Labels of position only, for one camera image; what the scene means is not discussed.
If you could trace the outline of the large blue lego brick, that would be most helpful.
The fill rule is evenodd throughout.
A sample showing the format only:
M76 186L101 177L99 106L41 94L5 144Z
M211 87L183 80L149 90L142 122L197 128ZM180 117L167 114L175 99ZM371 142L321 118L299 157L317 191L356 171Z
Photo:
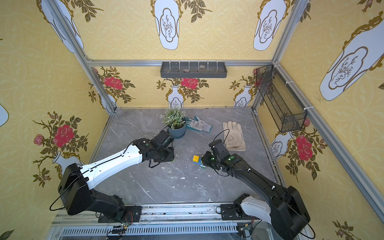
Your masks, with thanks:
M193 163L201 165L202 164L201 158L199 156L194 156L193 157Z

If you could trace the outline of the yellow lego brick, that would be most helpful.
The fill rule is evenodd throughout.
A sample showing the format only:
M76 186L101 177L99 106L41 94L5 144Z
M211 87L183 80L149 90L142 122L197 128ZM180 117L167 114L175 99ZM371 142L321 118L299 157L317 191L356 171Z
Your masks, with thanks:
M194 155L192 161L199 164L201 162L201 157Z

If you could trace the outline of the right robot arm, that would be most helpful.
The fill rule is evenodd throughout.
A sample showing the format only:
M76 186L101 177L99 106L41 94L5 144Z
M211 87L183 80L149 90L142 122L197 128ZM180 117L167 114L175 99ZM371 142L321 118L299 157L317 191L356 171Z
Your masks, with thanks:
M284 240L293 240L310 222L300 193L292 186L285 188L254 170L242 157L230 154L221 140L209 144L202 157L205 166L222 170L259 194L271 209L272 226Z

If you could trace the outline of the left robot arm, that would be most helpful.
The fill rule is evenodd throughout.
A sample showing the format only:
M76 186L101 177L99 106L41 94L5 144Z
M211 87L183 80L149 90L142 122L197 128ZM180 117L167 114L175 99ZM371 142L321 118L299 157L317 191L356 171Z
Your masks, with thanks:
M120 152L100 161L83 166L69 165L58 187L67 214L73 216L92 211L110 219L122 219L128 213L122 199L98 192L96 186L124 169L145 161L157 165L171 162L175 157L173 141L173 137L162 130L153 139L134 140Z

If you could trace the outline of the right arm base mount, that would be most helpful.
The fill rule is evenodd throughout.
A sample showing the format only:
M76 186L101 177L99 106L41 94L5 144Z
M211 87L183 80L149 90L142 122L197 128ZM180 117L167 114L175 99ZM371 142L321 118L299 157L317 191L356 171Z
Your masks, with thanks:
M248 216L240 205L236 204L222 204L220 205L220 213L224 221L237 221L237 220L251 220L252 217Z

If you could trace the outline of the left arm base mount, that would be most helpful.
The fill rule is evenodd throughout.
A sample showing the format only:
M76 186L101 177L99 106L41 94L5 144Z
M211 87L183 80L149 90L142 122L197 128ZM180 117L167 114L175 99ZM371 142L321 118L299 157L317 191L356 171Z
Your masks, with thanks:
M126 206L122 212L118 212L114 217L101 214L98 223L138 223L142 214L142 206Z

